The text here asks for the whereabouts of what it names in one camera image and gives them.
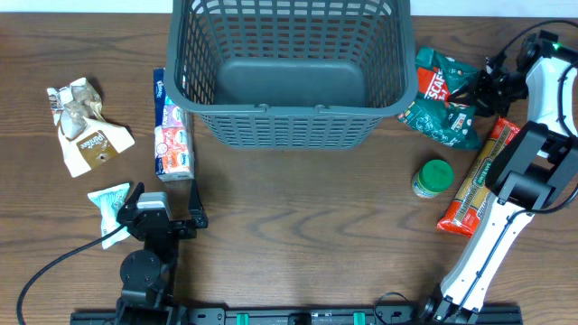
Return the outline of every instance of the wood grain surface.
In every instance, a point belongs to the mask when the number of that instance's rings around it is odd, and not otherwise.
[[[188,184],[154,175],[152,70],[165,64],[169,21],[166,14],[0,14],[0,324],[16,323],[16,298],[34,273],[99,236],[88,192],[143,181],[147,190],[168,191],[175,217],[187,217]],[[414,28],[418,46],[481,68],[486,55],[535,22],[415,17]],[[551,29],[578,48],[576,31]],[[129,126],[136,145],[72,179],[45,89],[83,76],[96,81],[105,118]],[[527,103],[510,112],[523,124]],[[480,136],[494,121],[475,122]],[[195,145],[210,227],[182,243],[182,302],[363,305],[388,291],[420,301],[467,243],[435,224],[476,153],[444,147],[393,118],[350,151],[239,151],[200,121]],[[438,198],[420,200],[410,178],[435,157],[454,167],[456,181]],[[487,302],[519,303],[526,324],[578,323],[577,211],[578,203],[534,219]],[[65,324],[73,311],[114,308],[120,263],[140,247],[133,238],[107,251],[98,246],[50,270],[26,297],[29,324]]]

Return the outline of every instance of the green cap jar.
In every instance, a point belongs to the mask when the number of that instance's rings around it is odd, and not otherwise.
[[[412,188],[420,198],[433,198],[453,183],[453,169],[442,160],[429,161],[414,175]]]

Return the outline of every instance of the green label packet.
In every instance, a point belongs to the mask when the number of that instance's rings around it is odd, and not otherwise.
[[[397,119],[450,147],[480,149],[481,141],[472,125],[475,107],[445,101],[453,91],[475,78],[477,70],[426,47],[419,51],[416,66],[417,98]]]

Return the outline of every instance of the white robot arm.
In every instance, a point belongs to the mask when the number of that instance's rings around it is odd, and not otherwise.
[[[517,64],[517,75],[511,80],[525,76],[528,123],[490,168],[486,179],[486,186],[492,190],[488,208],[460,260],[443,278],[440,286],[443,300],[433,314],[433,321],[475,323],[489,283],[516,237],[532,221],[534,212],[552,204],[578,172],[575,166],[578,142],[572,118],[572,85],[578,53],[561,49],[557,36],[553,40],[553,34],[541,32],[537,37],[527,38]],[[492,71],[495,67],[488,67],[488,72]],[[496,74],[491,77],[498,82],[508,78]],[[504,85],[495,85],[497,94],[483,99],[503,95],[499,88]],[[560,110],[565,123],[560,121]],[[555,167],[547,170],[535,166],[532,161],[536,155],[548,159]]]

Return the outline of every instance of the small white packet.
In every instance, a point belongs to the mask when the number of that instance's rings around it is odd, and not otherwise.
[[[117,213],[125,204],[126,194],[130,190],[130,184],[120,184],[106,190],[97,190],[89,193],[89,199],[96,204],[100,209],[102,215],[102,222],[100,223],[100,231],[102,236],[106,236],[118,227]],[[102,249],[107,249],[116,242],[125,240],[130,234],[126,228],[117,232],[111,238],[102,242]]]

